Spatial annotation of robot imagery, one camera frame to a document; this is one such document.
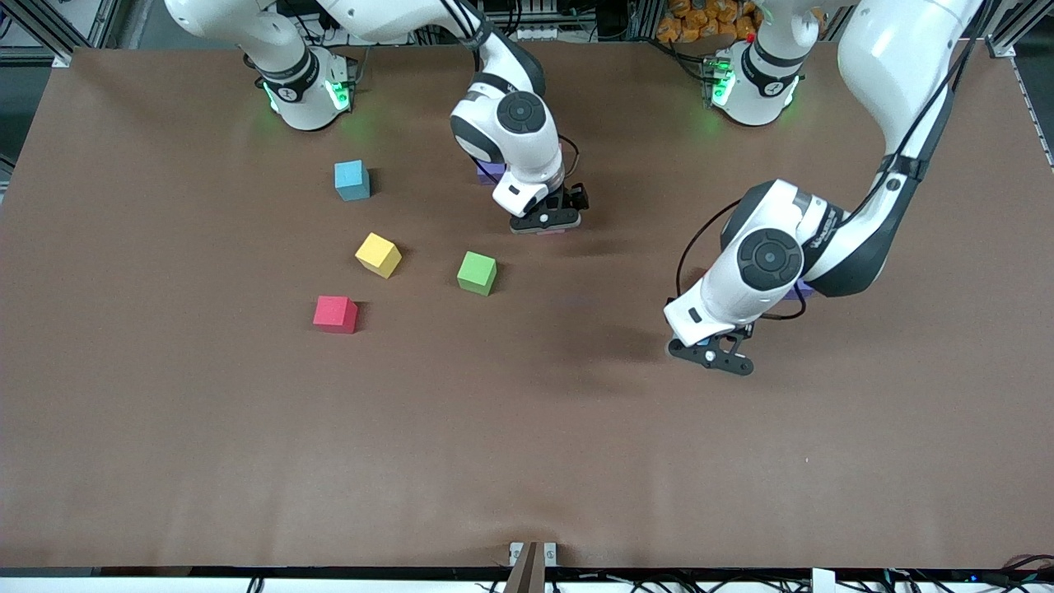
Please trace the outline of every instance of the foam block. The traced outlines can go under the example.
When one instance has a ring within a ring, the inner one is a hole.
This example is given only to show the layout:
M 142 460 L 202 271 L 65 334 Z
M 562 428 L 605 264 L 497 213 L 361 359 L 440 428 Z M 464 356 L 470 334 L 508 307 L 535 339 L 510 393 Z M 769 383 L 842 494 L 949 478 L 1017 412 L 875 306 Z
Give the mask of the foam block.
M 370 172 L 362 160 L 337 162 L 333 165 L 333 185 L 345 201 L 366 199 L 370 197 Z
M 492 184 L 494 184 L 494 181 L 490 180 L 490 177 L 487 176 L 487 173 L 490 173 L 491 175 L 493 175 L 493 177 L 495 179 L 501 180 L 502 179 L 502 175 L 505 174 L 505 163 L 504 162 L 483 162 L 481 160 L 480 164 L 475 165 L 475 176 L 480 177 L 480 183 L 482 183 L 484 185 L 492 185 Z
M 354 334 L 358 307 L 347 296 L 319 296 L 315 305 L 315 329 L 330 334 Z
M 403 254 L 398 252 L 394 242 L 373 233 L 363 241 L 363 245 L 355 252 L 355 257 L 366 269 L 386 278 L 392 275 L 395 265 L 403 260 Z
M 480 255 L 469 251 L 465 254 L 461 270 L 457 271 L 457 283 L 476 294 L 490 294 L 497 277 L 497 261 L 493 257 Z

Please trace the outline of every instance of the table surface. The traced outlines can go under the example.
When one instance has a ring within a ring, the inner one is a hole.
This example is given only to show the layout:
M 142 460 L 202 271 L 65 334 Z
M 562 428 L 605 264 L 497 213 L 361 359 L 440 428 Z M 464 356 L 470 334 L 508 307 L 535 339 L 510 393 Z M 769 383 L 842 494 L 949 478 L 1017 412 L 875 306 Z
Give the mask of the table surface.
M 78 52 L 0 219 L 3 566 L 993 567 L 1054 548 L 1054 190 L 975 58 L 867 292 L 762 323 L 743 379 L 668 359 L 685 241 L 780 176 L 852 207 L 881 158 L 834 47 L 775 124 L 646 45 L 531 45 L 593 207 L 512 235 L 447 115 L 471 60 L 378 50 L 285 126 L 237 53 Z M 333 162 L 375 195 L 346 203 Z M 390 279 L 354 260 L 394 240 Z M 717 254 L 701 241 L 689 268 Z M 457 288 L 466 250 L 494 293 Z M 319 294 L 362 332 L 313 331 Z M 784 305 L 790 308 L 793 304 Z

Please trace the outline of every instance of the white robot link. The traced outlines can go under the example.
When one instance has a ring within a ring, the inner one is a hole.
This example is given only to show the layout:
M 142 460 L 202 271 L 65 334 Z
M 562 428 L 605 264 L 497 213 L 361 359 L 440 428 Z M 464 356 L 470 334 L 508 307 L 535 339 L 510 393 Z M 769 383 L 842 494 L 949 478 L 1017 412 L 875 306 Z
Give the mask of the white robot link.
M 948 121 L 955 90 L 949 81 L 953 75 L 957 81 L 965 64 L 960 55 L 949 74 L 953 47 L 983 1 L 859 3 L 840 41 L 838 65 L 885 138 L 885 157 L 871 192 L 847 212 L 782 179 L 749 189 L 721 231 L 722 252 L 714 264 L 664 310 L 675 335 L 668 345 L 672 356 L 749 375 L 754 363 L 739 347 L 798 278 L 825 296 L 856 294 L 871 285 Z M 816 4 L 823 2 L 762 4 L 773 22 L 766 20 L 753 44 L 733 47 L 740 57 L 729 68 L 737 77 L 723 106 L 729 116 L 764 123 L 779 114 L 793 92 L 795 64 L 816 40 L 808 12 Z M 991 13 L 989 0 L 977 32 Z M 761 64 L 784 70 L 759 77 Z M 775 91 L 774 78 L 784 85 L 782 94 L 766 92 Z
M 318 130 L 351 107 L 347 58 L 307 46 L 289 19 L 267 8 L 275 0 L 164 0 L 193 35 L 237 44 L 259 72 L 273 108 L 292 127 Z M 506 163 L 494 200 L 512 216 L 513 232 L 577 226 L 588 197 L 564 186 L 557 124 L 542 97 L 545 75 L 465 0 L 320 0 L 352 35 L 380 43 L 426 25 L 449 31 L 479 55 L 483 67 L 454 107 L 457 143 L 475 159 Z

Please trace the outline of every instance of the black cable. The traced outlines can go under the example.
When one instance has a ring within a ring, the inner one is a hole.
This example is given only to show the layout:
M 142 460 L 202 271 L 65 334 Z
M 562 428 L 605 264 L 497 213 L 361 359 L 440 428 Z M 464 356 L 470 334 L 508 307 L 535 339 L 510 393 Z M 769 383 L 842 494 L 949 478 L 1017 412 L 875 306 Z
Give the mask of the black cable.
M 1017 569 L 1019 569 L 1019 568 L 1021 568 L 1021 567 L 1023 567 L 1026 565 L 1031 565 L 1032 562 L 1035 562 L 1035 561 L 1038 561 L 1038 560 L 1054 560 L 1054 555 L 1051 555 L 1051 554 L 1035 554 L 1033 556 L 1029 556 L 1028 558 L 1020 559 L 1020 560 L 1018 560 L 1018 561 L 1016 561 L 1016 562 L 1014 562 L 1012 565 L 1007 565 L 1006 567 L 1002 567 L 999 570 L 1000 571 L 1014 571 L 1014 570 L 1017 570 Z
M 503 27 L 502 31 L 505 32 L 505 36 L 508 37 L 512 35 L 512 19 L 515 17 L 516 4 L 520 3 L 520 0 L 506 0 L 506 3 L 509 5 L 509 22 L 505 23 L 505 27 Z
M 842 587 L 844 587 L 846 589 L 852 589 L 854 591 L 860 591 L 861 593 L 875 593 L 874 591 L 872 591 L 871 587 L 867 587 L 863 582 L 860 584 L 861 587 L 856 587 L 855 585 L 850 585 L 847 582 L 843 582 L 843 581 L 839 580 L 838 585 L 841 585 Z
M 571 162 L 570 170 L 567 171 L 567 173 L 564 175 L 565 177 L 570 177 L 579 169 L 579 156 L 582 155 L 582 152 L 579 150 L 579 144 L 574 143 L 574 140 L 568 138 L 563 134 L 557 134 L 557 137 L 571 144 L 571 147 L 574 149 L 574 160 Z
M 315 34 L 311 33 L 311 29 L 308 28 L 308 25 L 304 22 L 304 19 L 300 18 L 300 13 L 293 9 L 293 6 L 292 4 L 289 3 L 289 0 L 281 0 L 281 3 L 286 5 L 286 9 L 288 9 L 290 13 L 293 13 L 293 16 L 296 17 L 296 21 L 299 22 L 300 26 L 304 27 L 304 36 L 308 38 L 308 41 L 312 45 L 317 45 L 318 37 L 316 37 Z
M 790 321 L 793 319 L 798 319 L 801 316 L 805 315 L 805 310 L 808 309 L 808 305 L 805 304 L 805 295 L 801 293 L 801 288 L 798 286 L 797 279 L 794 280 L 794 291 L 795 294 L 798 295 L 798 305 L 800 308 L 798 310 L 798 313 L 792 314 L 789 316 L 776 316 L 769 314 L 762 314 L 761 319 L 765 319 L 768 321 Z
M 0 33 L 0 39 L 3 39 L 11 31 L 11 24 L 13 22 L 15 22 L 15 19 L 0 12 L 0 26 L 3 26 L 3 33 Z
M 484 169 L 483 162 L 481 162 L 479 158 L 472 156 L 471 154 L 468 155 L 468 157 L 472 159 L 472 162 L 475 162 L 475 165 L 480 167 L 480 171 L 483 171 L 483 174 L 486 175 L 488 179 L 490 179 L 491 181 L 494 181 L 495 185 L 499 183 L 497 178 L 494 177 L 493 175 L 491 175 L 490 171 L 487 171 L 486 169 Z
M 703 226 L 701 229 L 699 229 L 699 231 L 696 232 L 696 235 L 692 236 L 691 240 L 688 241 L 687 246 L 684 248 L 684 252 L 681 253 L 681 260 L 677 262 L 677 295 L 678 296 L 680 296 L 681 294 L 684 294 L 684 291 L 681 290 L 681 270 L 684 269 L 684 260 L 688 257 L 688 252 L 691 251 L 691 245 L 695 244 L 697 240 L 699 240 L 699 237 L 702 236 L 704 232 L 706 232 L 706 229 L 710 228 L 710 224 L 713 224 L 714 222 L 716 222 L 717 219 L 720 218 L 722 214 L 724 214 L 725 212 L 727 212 L 727 211 L 731 210 L 733 207 L 739 205 L 740 201 L 741 200 L 739 200 L 739 199 L 737 199 L 736 201 L 733 201 L 728 205 L 725 205 L 724 207 L 722 207 L 717 214 L 715 214 L 713 217 L 710 217 L 709 220 L 706 220 L 706 223 L 703 224 Z
M 940 98 L 941 93 L 943 92 L 944 87 L 949 85 L 949 82 L 952 80 L 953 76 L 955 77 L 955 85 L 953 86 L 953 88 L 958 87 L 959 80 L 962 77 L 962 72 L 965 70 L 967 61 L 970 59 L 970 54 L 973 53 L 974 44 L 977 42 L 977 36 L 980 35 L 982 31 L 984 31 L 984 27 L 988 26 L 989 22 L 992 20 L 992 17 L 994 16 L 994 12 L 992 11 L 994 6 L 995 4 L 993 3 L 992 0 L 987 0 L 984 5 L 981 6 L 981 9 L 979 11 L 981 17 L 977 20 L 977 23 L 974 26 L 974 31 L 970 34 L 970 41 L 967 42 L 967 46 L 962 50 L 962 53 L 959 54 L 959 57 L 948 70 L 948 74 L 941 80 L 940 84 L 937 85 L 937 88 L 930 97 L 930 100 L 926 101 L 925 105 L 922 107 L 921 111 L 919 111 L 918 115 L 915 117 L 915 121 L 912 122 L 911 127 L 907 129 L 907 133 L 904 134 L 904 137 L 900 140 L 900 144 L 897 146 L 897 150 L 893 152 L 893 158 L 890 159 L 890 164 L 886 165 L 884 171 L 882 171 L 882 176 L 879 177 L 878 181 L 875 182 L 874 186 L 871 187 L 871 191 L 867 192 L 867 195 L 864 196 L 864 198 L 860 201 L 859 204 L 857 204 L 857 206 L 853 210 L 853 212 L 848 216 L 846 216 L 844 220 L 838 223 L 839 228 L 844 226 L 851 220 L 853 220 L 853 218 L 855 218 L 857 214 L 860 213 L 863 206 L 867 204 L 867 201 L 870 201 L 871 198 L 875 197 L 878 191 L 885 184 L 885 180 L 889 178 L 890 174 L 893 172 L 893 166 L 896 164 L 897 157 L 902 155 L 902 153 L 904 152 L 904 147 L 907 146 L 907 142 L 915 134 L 915 130 L 918 129 L 918 126 L 922 123 L 922 120 L 925 118 L 925 115 L 930 112 L 930 108 L 932 108 L 934 103 L 937 102 L 937 99 Z
M 672 41 L 669 42 L 669 50 L 670 52 L 674 53 L 674 59 L 677 60 L 677 64 L 681 66 L 681 70 L 683 70 L 685 74 L 687 74 L 688 76 L 690 76 L 691 78 L 696 79 L 699 82 L 706 82 L 705 78 L 703 78 L 699 74 L 696 74 L 695 72 L 691 72 L 691 68 L 689 68 L 688 65 L 684 63 L 684 58 L 681 57 L 680 52 L 674 48 Z
M 452 0 L 452 1 L 457 3 L 457 7 L 461 9 L 460 12 L 462 14 L 462 18 L 465 19 L 464 22 L 462 21 L 461 18 L 457 17 L 457 13 L 454 12 L 454 9 L 450 6 L 447 0 L 440 0 L 440 3 L 443 4 L 443 7 L 447 9 L 447 14 L 449 14 L 450 18 L 452 18 L 454 22 L 457 24 L 457 28 L 461 29 L 462 35 L 465 37 L 465 39 L 466 40 L 472 39 L 475 36 L 475 32 L 469 31 L 468 28 L 468 25 L 471 21 L 468 18 L 468 13 L 465 11 L 465 5 L 461 3 L 461 0 Z M 475 64 L 474 65 L 475 72 L 480 72 L 480 65 L 482 64 L 482 60 L 480 58 L 480 50 L 472 51 L 472 61 Z
M 930 577 L 928 577 L 928 576 L 925 575 L 925 573 L 923 573 L 922 571 L 920 571 L 920 570 L 918 570 L 918 569 L 914 569 L 914 570 L 915 570 L 915 572 L 916 572 L 916 573 L 917 573 L 917 574 L 918 574 L 918 575 L 919 575 L 919 576 L 920 576 L 920 577 L 921 577 L 921 578 L 922 578 L 923 580 L 926 580 L 926 581 L 929 581 L 929 582 L 932 582 L 932 584 L 934 584 L 934 585 L 935 585 L 935 586 L 936 586 L 936 587 L 937 587 L 938 589 L 940 589 L 940 590 L 941 590 L 941 591 L 943 591 L 944 593 L 955 593 L 954 591 L 952 591 L 951 589 L 949 589 L 949 587 L 948 587 L 946 585 L 944 585 L 943 582 L 941 582 L 941 581 L 937 580 L 936 578 L 930 578 Z
M 676 50 L 667 47 L 666 45 L 663 45 L 661 42 L 650 37 L 630 37 L 629 39 L 626 39 L 626 41 L 644 41 L 647 44 L 651 45 L 652 47 L 659 50 L 660 52 L 666 54 L 671 58 L 679 57 L 682 61 L 691 63 L 703 63 L 704 61 L 704 59 L 699 56 L 689 56 L 688 54 L 682 54 Z

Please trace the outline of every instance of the cable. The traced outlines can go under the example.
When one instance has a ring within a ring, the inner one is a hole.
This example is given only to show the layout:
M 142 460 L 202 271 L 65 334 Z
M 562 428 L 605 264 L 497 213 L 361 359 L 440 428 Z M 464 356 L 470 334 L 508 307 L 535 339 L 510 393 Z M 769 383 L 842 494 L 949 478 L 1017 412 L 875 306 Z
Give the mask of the cable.
M 930 578 L 930 577 L 928 577 L 925 574 L 922 573 L 922 571 L 920 571 L 918 569 L 915 569 L 915 572 L 918 573 L 918 575 L 920 577 L 922 577 L 923 579 L 929 580 L 930 582 L 932 582 L 935 586 L 937 586 L 937 588 L 940 589 L 941 591 L 943 591 L 944 593 L 955 593 L 954 591 L 952 591 L 946 585 L 944 585 L 940 580 L 938 580 L 936 578 Z
M 307 37 L 310 44 L 318 45 L 319 38 L 314 33 L 311 33 L 311 29 L 308 28 L 308 25 L 304 22 L 304 19 L 300 18 L 300 13 L 293 9 L 293 6 L 292 4 L 289 3 L 289 0 L 281 0 L 281 3 L 286 5 L 286 9 L 288 9 L 290 13 L 293 13 L 293 16 L 296 17 L 297 22 L 300 23 L 301 27 L 304 27 L 304 36 Z
M 1033 556 L 1029 556 L 1028 558 L 1022 558 L 1022 559 L 1020 559 L 1020 560 L 1018 560 L 1018 561 L 1016 561 L 1016 562 L 1014 562 L 1012 565 L 1007 565 L 1006 567 L 1002 567 L 999 570 L 1000 571 L 1015 571 L 1015 570 L 1017 570 L 1017 569 L 1019 569 L 1019 568 L 1021 568 L 1021 567 L 1023 567 L 1026 565 L 1031 565 L 1032 562 L 1035 562 L 1035 561 L 1038 561 L 1038 560 L 1054 560 L 1054 555 L 1051 555 L 1051 554 L 1035 554 Z
M 995 4 L 993 3 L 992 0 L 985 0 L 984 5 L 981 6 L 980 11 L 978 11 L 981 17 L 977 20 L 977 23 L 974 26 L 974 31 L 971 32 L 970 34 L 970 41 L 967 42 L 967 46 L 962 50 L 962 53 L 959 54 L 959 57 L 948 70 L 948 74 L 944 75 L 944 78 L 937 85 L 937 88 L 930 97 L 930 100 L 926 101 L 925 105 L 922 107 L 921 111 L 919 111 L 918 115 L 915 117 L 915 121 L 912 122 L 911 127 L 907 129 L 907 133 L 905 133 L 904 137 L 900 140 L 900 144 L 897 146 L 897 150 L 893 152 L 893 158 L 890 159 L 890 164 L 886 165 L 884 171 L 882 171 L 881 177 L 878 178 L 878 181 L 875 182 L 874 186 L 871 187 L 871 191 L 867 192 L 867 195 L 864 196 L 864 198 L 860 201 L 859 204 L 857 204 L 857 206 L 853 210 L 853 212 L 850 213 L 850 215 L 846 216 L 844 220 L 839 222 L 838 228 L 844 226 L 845 224 L 850 223 L 850 221 L 853 220 L 853 218 L 855 218 L 857 214 L 860 213 L 861 210 L 863 210 L 864 205 L 867 204 L 871 198 L 875 197 L 875 195 L 879 192 L 879 190 L 885 184 L 885 180 L 890 177 L 890 174 L 893 172 L 893 166 L 896 164 L 897 157 L 903 154 L 904 149 L 907 146 L 907 142 L 915 134 L 915 130 L 917 130 L 918 126 L 922 123 L 922 120 L 925 118 L 925 115 L 930 113 L 930 108 L 932 108 L 934 103 L 937 102 L 937 99 L 940 97 L 941 93 L 943 93 L 944 87 L 949 85 L 949 82 L 952 80 L 953 76 L 955 76 L 955 83 L 952 86 L 953 92 L 954 88 L 958 88 L 959 80 L 962 77 L 962 72 L 965 70 L 967 61 L 970 59 L 970 54 L 973 53 L 974 44 L 977 42 L 977 36 L 982 31 L 984 31 L 984 28 L 989 25 L 989 22 L 992 20 L 992 17 L 994 16 L 994 12 L 992 9 L 994 6 Z
M 499 181 L 499 180 L 497 180 L 497 177 L 494 177 L 493 175 L 491 175 L 491 174 L 490 174 L 490 171 L 487 171 L 487 170 L 486 170 L 486 169 L 485 169 L 485 167 L 483 166 L 483 162 L 481 162 L 479 158 L 476 158 L 476 157 L 472 156 L 471 154 L 470 154 L 470 155 L 468 155 L 468 157 L 472 159 L 472 162 L 475 162 L 475 165 L 480 167 L 480 171 L 483 171 L 483 174 L 484 174 L 484 175 L 486 175 L 488 179 L 490 179 L 491 181 L 494 181 L 494 184 L 495 184 L 495 185 L 496 185 L 496 184 L 497 184 L 499 182 L 501 182 L 501 181 Z
M 355 68 L 355 79 L 351 81 L 352 86 L 358 86 L 358 82 L 366 76 L 366 62 L 370 59 L 370 50 L 372 47 L 373 45 L 367 45 L 366 52 L 363 53 L 363 59 Z
M 801 308 L 798 310 L 798 313 L 792 314 L 789 316 L 774 316 L 769 314 L 762 314 L 761 319 L 765 319 L 768 321 L 790 321 L 793 319 L 798 319 L 801 316 L 805 315 L 805 310 L 808 309 L 808 305 L 805 304 L 805 295 L 801 293 L 801 288 L 798 285 L 797 279 L 794 280 L 794 291 L 795 294 L 798 295 L 798 304 Z
M 839 581 L 838 581 L 838 585 L 841 585 L 842 587 L 844 587 L 844 588 L 846 588 L 846 589 L 852 589 L 852 590 L 854 590 L 854 591 L 860 591 L 861 593 L 875 593 L 875 592 L 874 592 L 874 591 L 873 591 L 873 590 L 871 589 L 871 587 L 867 587 L 867 586 L 866 586 L 866 585 L 864 585 L 864 584 L 863 584 L 862 581 L 860 582 L 860 587 L 856 587 L 855 585 L 850 585 L 850 584 L 847 584 L 847 582 L 843 582 L 843 581 L 841 581 L 841 580 L 839 580 Z
M 579 151 L 579 144 L 574 143 L 574 140 L 568 138 L 567 136 L 565 136 L 563 134 L 557 134 L 557 137 L 560 138 L 561 140 L 564 140 L 565 142 L 571 144 L 571 147 L 574 149 L 574 160 L 571 162 L 571 169 L 567 173 L 564 174 L 564 177 L 570 177 L 579 169 L 579 156 L 582 153 Z
M 669 42 L 669 50 L 670 50 L 670 52 L 674 53 L 674 59 L 677 60 L 677 64 L 681 66 L 681 70 L 683 70 L 685 74 L 687 74 L 688 76 L 690 76 L 691 78 L 694 78 L 695 80 L 697 80 L 699 82 L 706 82 L 705 78 L 703 78 L 702 76 L 696 74 L 695 72 L 691 72 L 691 70 L 688 67 L 688 65 L 686 63 L 684 63 L 684 58 L 681 57 L 681 54 L 679 52 L 677 52 L 676 50 L 674 50 L 674 42 L 672 41 Z
M 516 4 L 519 4 L 519 0 L 505 0 L 505 3 L 509 5 L 509 21 L 505 23 L 504 27 L 502 27 L 502 32 L 505 33 L 506 37 L 508 37 L 509 35 L 512 35 L 512 19 L 515 17 Z
M 464 22 L 462 22 L 461 18 L 457 18 L 457 14 L 454 13 L 454 9 L 450 7 L 450 4 L 447 3 L 447 0 L 440 0 L 440 2 L 443 3 L 443 7 L 446 8 L 447 13 L 450 15 L 450 18 L 452 18 L 454 22 L 457 23 L 457 28 L 461 29 L 462 35 L 465 37 L 465 39 L 466 40 L 472 39 L 473 37 L 475 37 L 476 31 L 474 28 L 471 28 L 472 20 L 469 18 L 468 12 L 465 9 L 465 5 L 462 4 L 461 0 L 451 0 L 451 1 L 457 3 L 457 7 L 460 8 L 462 18 L 465 19 Z M 474 63 L 475 72 L 480 72 L 480 66 L 483 64 L 483 60 L 482 58 L 480 58 L 479 48 L 472 50 L 472 61 Z
M 691 251 L 691 245 L 695 244 L 697 240 L 699 240 L 699 237 L 702 236 L 704 232 L 706 232 L 706 229 L 710 228 L 710 224 L 713 224 L 714 222 L 716 222 L 717 219 L 720 218 L 722 214 L 724 214 L 725 212 L 727 212 L 727 211 L 731 210 L 733 207 L 739 205 L 740 201 L 741 201 L 740 199 L 737 199 L 736 201 L 733 201 L 728 205 L 725 205 L 724 207 L 722 207 L 717 214 L 715 214 L 713 217 L 710 217 L 709 220 L 706 220 L 706 223 L 703 224 L 703 226 L 701 229 L 699 229 L 699 231 L 696 232 L 696 236 L 692 236 L 691 240 L 689 240 L 688 244 L 684 248 L 684 252 L 681 253 L 681 260 L 677 262 L 677 295 L 678 296 L 684 294 L 684 291 L 681 290 L 681 270 L 684 269 L 684 260 L 688 257 L 688 252 Z
M 4 36 L 7 35 L 7 32 L 11 31 L 11 24 L 13 22 L 15 22 L 15 19 L 13 19 L 9 16 L 5 15 L 3 13 L 3 11 L 0 11 L 0 26 L 3 27 L 3 33 L 0 33 L 0 39 L 3 39 Z

